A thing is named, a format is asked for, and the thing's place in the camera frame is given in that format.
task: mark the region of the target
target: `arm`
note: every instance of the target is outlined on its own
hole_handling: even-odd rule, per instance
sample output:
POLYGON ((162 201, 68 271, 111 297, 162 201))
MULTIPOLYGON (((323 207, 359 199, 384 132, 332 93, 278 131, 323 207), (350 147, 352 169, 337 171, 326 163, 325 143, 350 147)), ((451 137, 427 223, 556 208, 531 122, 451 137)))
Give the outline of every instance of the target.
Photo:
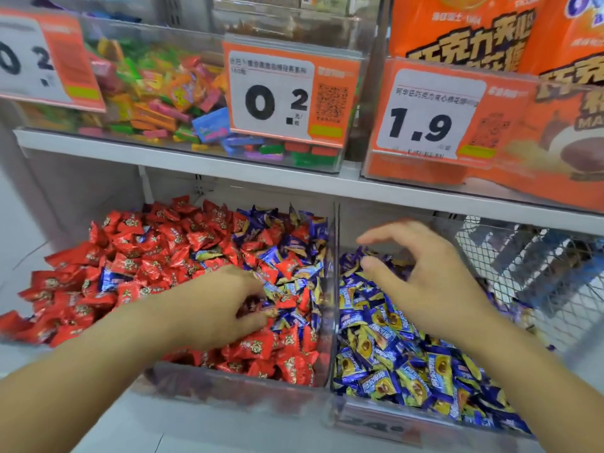
POLYGON ((78 338, 0 381, 0 439, 11 453, 70 451, 162 355, 209 350, 266 325, 269 313, 237 319, 262 283, 233 266, 124 305, 78 338))
POLYGON ((489 304, 451 243, 416 221, 369 230, 357 242, 386 240, 413 253, 410 279, 400 280, 377 258, 361 265, 410 320, 484 367, 548 453, 604 451, 604 397, 489 304))

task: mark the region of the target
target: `hand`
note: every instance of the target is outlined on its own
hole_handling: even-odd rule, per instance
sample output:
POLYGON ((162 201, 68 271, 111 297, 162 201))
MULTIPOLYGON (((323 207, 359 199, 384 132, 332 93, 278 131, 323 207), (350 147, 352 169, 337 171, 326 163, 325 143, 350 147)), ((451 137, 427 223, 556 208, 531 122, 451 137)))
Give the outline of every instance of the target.
POLYGON ((263 283, 236 266, 184 282, 133 304, 152 310, 158 331, 170 337, 170 347, 200 351, 220 348, 266 326, 273 311, 237 318, 243 301, 264 296, 263 283))
POLYGON ((404 282, 375 257, 364 257, 364 272, 419 329, 464 346, 504 320, 489 303, 455 247, 418 221, 398 221, 371 229, 358 244, 394 240, 416 259, 404 282))

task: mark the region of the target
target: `shelf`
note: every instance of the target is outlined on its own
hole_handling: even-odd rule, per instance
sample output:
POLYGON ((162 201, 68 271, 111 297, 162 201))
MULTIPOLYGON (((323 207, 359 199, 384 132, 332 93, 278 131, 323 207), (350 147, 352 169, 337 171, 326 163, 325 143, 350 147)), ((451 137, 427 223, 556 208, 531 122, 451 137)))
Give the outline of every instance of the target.
POLYGON ((339 174, 325 174, 41 130, 17 129, 14 133, 19 145, 27 149, 166 168, 339 197, 533 224, 539 227, 604 234, 604 215, 601 214, 565 210, 546 202, 523 203, 516 200, 535 202, 538 199, 516 193, 510 194, 516 200, 472 195, 478 193, 476 186, 466 185, 449 190, 435 190, 421 186, 369 181, 360 177, 361 164, 355 162, 344 162, 339 174))

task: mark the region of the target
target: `left hand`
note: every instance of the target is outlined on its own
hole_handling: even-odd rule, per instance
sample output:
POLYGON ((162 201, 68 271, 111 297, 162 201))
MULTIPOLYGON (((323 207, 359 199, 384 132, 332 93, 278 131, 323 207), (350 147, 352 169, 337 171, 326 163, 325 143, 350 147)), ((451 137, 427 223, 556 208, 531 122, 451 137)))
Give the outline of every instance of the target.
POLYGON ((236 317, 247 297, 264 294, 263 283, 251 272, 229 265, 133 306, 145 306, 152 313, 158 332, 168 328, 171 346, 207 351, 265 327, 274 311, 236 317))

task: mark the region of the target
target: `orange package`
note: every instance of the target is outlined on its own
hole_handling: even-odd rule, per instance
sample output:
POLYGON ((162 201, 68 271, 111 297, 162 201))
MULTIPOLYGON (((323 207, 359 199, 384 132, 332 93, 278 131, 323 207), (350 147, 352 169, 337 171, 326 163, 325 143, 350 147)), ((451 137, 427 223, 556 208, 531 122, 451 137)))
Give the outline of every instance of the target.
POLYGON ((390 55, 516 71, 544 0, 394 0, 390 55))
POLYGON ((540 84, 520 129, 472 175, 604 212, 604 0, 547 0, 519 72, 540 84))

